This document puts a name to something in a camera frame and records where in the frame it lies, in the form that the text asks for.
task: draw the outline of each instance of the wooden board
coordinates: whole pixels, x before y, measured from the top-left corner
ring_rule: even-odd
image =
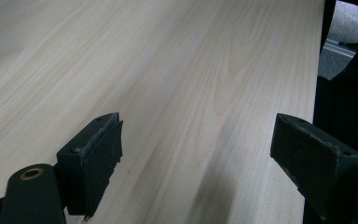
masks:
[[[117,111],[124,157],[89,223],[301,223],[269,146],[277,112],[312,118],[323,8],[0,0],[0,197]]]

